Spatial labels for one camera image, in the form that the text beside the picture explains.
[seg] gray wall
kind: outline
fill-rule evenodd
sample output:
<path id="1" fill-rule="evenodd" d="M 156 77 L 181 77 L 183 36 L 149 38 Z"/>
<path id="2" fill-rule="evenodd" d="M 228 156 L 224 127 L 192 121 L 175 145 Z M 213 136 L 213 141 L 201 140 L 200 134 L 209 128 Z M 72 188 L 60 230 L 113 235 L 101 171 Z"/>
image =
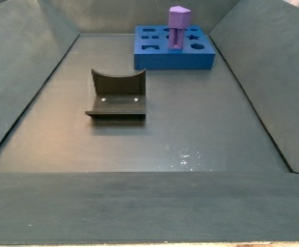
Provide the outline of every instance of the gray wall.
<path id="1" fill-rule="evenodd" d="M 168 8 L 192 10 L 192 23 L 208 32 L 239 0 L 48 0 L 82 33 L 132 33 L 135 25 L 168 22 Z"/>
<path id="2" fill-rule="evenodd" d="M 241 0 L 211 37 L 299 172 L 299 9 L 281 0 Z"/>
<path id="3" fill-rule="evenodd" d="M 77 36 L 41 0 L 0 4 L 0 141 Z"/>

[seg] cutout hole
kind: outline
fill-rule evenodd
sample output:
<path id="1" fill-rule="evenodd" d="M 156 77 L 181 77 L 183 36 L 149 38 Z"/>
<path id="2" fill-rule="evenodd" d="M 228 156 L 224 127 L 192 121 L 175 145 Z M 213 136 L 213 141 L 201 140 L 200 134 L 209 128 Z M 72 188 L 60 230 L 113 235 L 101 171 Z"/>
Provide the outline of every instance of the cutout hole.
<path id="1" fill-rule="evenodd" d="M 144 28 L 143 31 L 144 32 L 155 32 L 155 29 L 153 28 Z"/>
<path id="2" fill-rule="evenodd" d="M 191 47 L 196 50 L 203 50 L 205 48 L 205 46 L 203 44 L 199 43 L 193 43 L 191 44 Z"/>
<path id="3" fill-rule="evenodd" d="M 145 50 L 145 49 L 148 49 L 148 48 L 153 48 L 153 49 L 156 49 L 156 50 L 160 49 L 160 47 L 159 47 L 157 45 L 141 45 L 141 49 L 143 49 L 143 50 Z"/>
<path id="4" fill-rule="evenodd" d="M 197 41 L 199 40 L 199 36 L 195 36 L 195 35 L 191 35 L 187 38 L 188 38 L 189 41 L 192 41 L 192 40 Z"/>

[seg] purple peg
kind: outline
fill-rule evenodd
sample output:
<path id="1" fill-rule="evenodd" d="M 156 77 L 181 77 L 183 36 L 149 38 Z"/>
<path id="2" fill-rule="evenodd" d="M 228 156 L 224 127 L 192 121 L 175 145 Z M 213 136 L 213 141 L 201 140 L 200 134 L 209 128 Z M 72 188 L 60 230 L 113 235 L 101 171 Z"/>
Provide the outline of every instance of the purple peg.
<path id="1" fill-rule="evenodd" d="M 184 31 L 191 23 L 191 11 L 180 6 L 168 10 L 168 49 L 183 49 Z"/>

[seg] shape sorter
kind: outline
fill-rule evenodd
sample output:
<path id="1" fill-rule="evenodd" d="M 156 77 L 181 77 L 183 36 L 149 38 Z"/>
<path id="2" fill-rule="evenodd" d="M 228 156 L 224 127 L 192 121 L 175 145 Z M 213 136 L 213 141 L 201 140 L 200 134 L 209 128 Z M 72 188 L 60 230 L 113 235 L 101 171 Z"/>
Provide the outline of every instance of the shape sorter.
<path id="1" fill-rule="evenodd" d="M 167 25 L 135 27 L 135 69 L 211 69 L 215 51 L 196 25 L 184 31 L 183 49 L 168 49 Z"/>

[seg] glossy surface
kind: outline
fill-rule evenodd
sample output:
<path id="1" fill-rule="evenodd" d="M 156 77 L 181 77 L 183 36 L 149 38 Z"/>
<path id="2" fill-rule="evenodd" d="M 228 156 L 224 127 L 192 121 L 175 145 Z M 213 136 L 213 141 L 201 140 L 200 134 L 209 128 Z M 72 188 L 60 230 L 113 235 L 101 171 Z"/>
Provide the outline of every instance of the glossy surface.
<path id="1" fill-rule="evenodd" d="M 112 6 L 117 1 L 105 2 Z M 271 160 L 276 159 L 275 149 L 220 57 L 209 73 L 151 73 L 152 115 L 143 129 L 136 124 L 85 123 L 84 109 L 93 103 L 90 68 L 95 65 L 117 75 L 132 68 L 131 37 L 113 36 L 111 42 L 107 38 L 78 39 L 0 152 L 1 171 L 9 164 L 10 171 L 20 171 L 0 173 L 0 245 L 196 242 L 196 246 L 216 246 L 217 242 L 251 241 L 237 246 L 257 247 L 252 241 L 299 241 L 299 175 L 284 169 L 272 171 L 279 164 Z M 149 140 L 157 147 L 167 141 L 191 144 L 191 148 L 203 145 L 216 155 L 217 168 L 224 163 L 219 154 L 228 154 L 228 164 L 233 164 L 228 168 L 236 172 L 80 174 L 84 157 L 77 153 L 88 149 L 112 159 L 115 139 L 125 150 L 135 143 L 141 149 Z M 153 146 L 143 157 L 132 150 L 129 161 L 143 164 L 156 150 Z M 74 171 L 76 166 L 81 168 L 76 173 L 24 173 L 65 171 L 72 164 Z"/>
<path id="2" fill-rule="evenodd" d="M 299 9 L 281 1 L 243 0 L 211 35 L 299 173 Z"/>
<path id="3" fill-rule="evenodd" d="M 0 150 L 0 173 L 287 172 L 219 55 L 212 70 L 147 71 L 144 123 L 92 121 L 90 69 L 135 74 L 132 40 L 76 41 Z"/>

